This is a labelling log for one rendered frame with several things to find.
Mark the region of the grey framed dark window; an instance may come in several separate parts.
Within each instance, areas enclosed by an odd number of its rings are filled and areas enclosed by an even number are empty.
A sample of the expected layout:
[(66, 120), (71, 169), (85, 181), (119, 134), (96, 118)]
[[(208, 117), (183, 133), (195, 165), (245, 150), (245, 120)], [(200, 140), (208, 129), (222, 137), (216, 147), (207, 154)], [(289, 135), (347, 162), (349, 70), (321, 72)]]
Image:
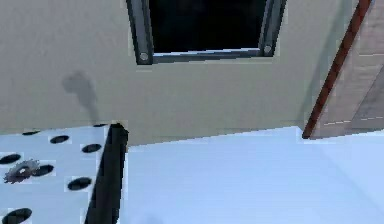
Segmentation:
[(125, 0), (136, 63), (272, 57), (287, 0)]

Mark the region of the white bin with black holes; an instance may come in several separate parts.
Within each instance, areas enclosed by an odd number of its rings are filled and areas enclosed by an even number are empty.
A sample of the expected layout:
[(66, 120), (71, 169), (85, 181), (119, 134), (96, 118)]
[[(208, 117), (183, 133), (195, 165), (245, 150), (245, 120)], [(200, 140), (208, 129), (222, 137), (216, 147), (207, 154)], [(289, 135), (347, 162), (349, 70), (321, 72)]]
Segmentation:
[[(120, 124), (0, 135), (0, 224), (118, 224), (127, 142)], [(33, 176), (4, 182), (30, 159)]]

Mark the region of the small grey round object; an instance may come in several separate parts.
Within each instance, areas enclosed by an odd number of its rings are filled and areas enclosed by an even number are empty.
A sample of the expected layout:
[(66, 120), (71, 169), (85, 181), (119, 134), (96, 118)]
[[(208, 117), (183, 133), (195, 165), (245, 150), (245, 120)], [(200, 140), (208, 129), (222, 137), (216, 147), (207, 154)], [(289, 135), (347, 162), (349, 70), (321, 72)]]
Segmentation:
[(22, 182), (33, 176), (39, 169), (39, 162), (37, 160), (25, 160), (17, 163), (11, 167), (3, 178), (5, 183), (14, 184)]

